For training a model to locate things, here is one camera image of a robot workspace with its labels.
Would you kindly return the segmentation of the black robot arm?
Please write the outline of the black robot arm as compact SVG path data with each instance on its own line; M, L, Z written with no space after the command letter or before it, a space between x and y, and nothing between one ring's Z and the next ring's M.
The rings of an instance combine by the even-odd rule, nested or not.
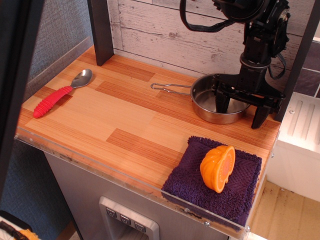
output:
M268 115L278 112L285 95L270 86L266 74L273 58L285 62L281 52L288 42L290 18L286 0L216 0L217 9L232 23L244 24L244 51L238 74L214 74L216 110L225 113L230 99L256 106L252 129L258 129Z

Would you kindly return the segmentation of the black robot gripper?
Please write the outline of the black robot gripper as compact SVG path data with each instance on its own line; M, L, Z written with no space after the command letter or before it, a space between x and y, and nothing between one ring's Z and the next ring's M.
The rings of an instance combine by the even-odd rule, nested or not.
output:
M285 95L265 79L270 63L242 62L238 74L214 74L216 111L226 113L230 99L257 106L252 129L259 129L270 112L279 112Z

